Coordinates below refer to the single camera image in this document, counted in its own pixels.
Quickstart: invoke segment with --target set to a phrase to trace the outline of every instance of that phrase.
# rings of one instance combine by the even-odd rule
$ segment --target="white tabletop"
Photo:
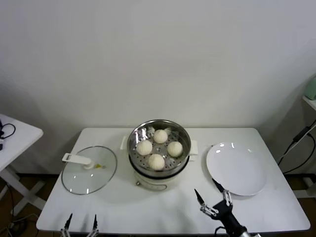
[[[90,232],[94,215],[98,229],[111,234],[212,234],[219,221],[199,210],[194,188],[210,206],[222,200],[205,168],[205,155],[212,144],[239,142],[261,154],[267,172],[262,192],[253,197],[232,196],[233,214],[250,232],[281,232],[309,229],[310,223],[293,191],[259,133],[253,128],[188,128],[197,140],[199,155],[189,162],[180,183],[173,189],[154,192],[135,186],[127,151],[120,144],[128,128],[86,128],[72,153],[89,146],[106,146],[118,157],[112,180],[99,191],[79,196],[69,193],[59,176],[37,221],[37,228],[58,231],[73,213],[69,230]]]
[[[3,150],[0,151],[0,171],[2,171],[34,142],[42,137],[43,131],[37,127],[33,127],[5,115],[0,114],[0,119],[3,125],[11,123],[16,127],[15,133],[4,140]],[[7,136],[13,131],[13,128],[12,126],[5,126],[3,131],[5,132],[4,136]]]

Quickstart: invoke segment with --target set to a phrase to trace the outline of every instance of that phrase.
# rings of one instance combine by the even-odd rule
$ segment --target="table leg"
[[[17,215],[27,203],[36,206],[40,210],[44,208],[46,202],[34,195],[43,187],[44,182],[39,181],[31,190],[28,190],[7,168],[1,171],[0,177],[24,196],[24,198],[14,207],[14,215]]]
[[[6,167],[7,171],[9,171],[17,180],[20,180],[20,177],[9,167]],[[7,185],[5,185],[5,187],[1,190],[0,193],[0,200],[3,198],[3,196],[5,195],[6,191],[8,191],[8,187]]]
[[[308,177],[303,178],[305,183],[308,186],[306,190],[294,190],[296,198],[316,198],[316,183],[313,183],[312,180]]]

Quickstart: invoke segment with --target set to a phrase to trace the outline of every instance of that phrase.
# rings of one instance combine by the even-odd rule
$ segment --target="green object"
[[[310,100],[316,100],[316,77],[312,78],[305,89],[305,96]]]

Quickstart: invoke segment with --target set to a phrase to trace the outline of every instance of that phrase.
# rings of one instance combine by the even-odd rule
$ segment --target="glass lid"
[[[82,164],[67,163],[62,173],[64,187],[73,194],[86,195],[104,187],[117,169],[117,157],[106,147],[88,147],[79,151],[77,156],[90,158],[94,162],[91,169]]]

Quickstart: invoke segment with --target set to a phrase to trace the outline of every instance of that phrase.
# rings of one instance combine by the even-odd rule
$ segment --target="steamed bun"
[[[165,130],[157,130],[154,133],[154,141],[157,142],[158,144],[162,144],[166,142],[168,139],[168,133]]]
[[[167,147],[169,155],[172,157],[178,157],[183,152],[183,147],[180,142],[170,142]]]
[[[153,145],[150,141],[148,140],[144,140],[141,141],[140,143],[137,144],[136,146],[136,151],[138,152],[138,154],[140,154],[141,156],[146,156],[149,155],[150,152],[152,152],[153,149]]]
[[[148,158],[148,166],[153,170],[162,170],[164,167],[164,158],[159,154],[152,154]]]

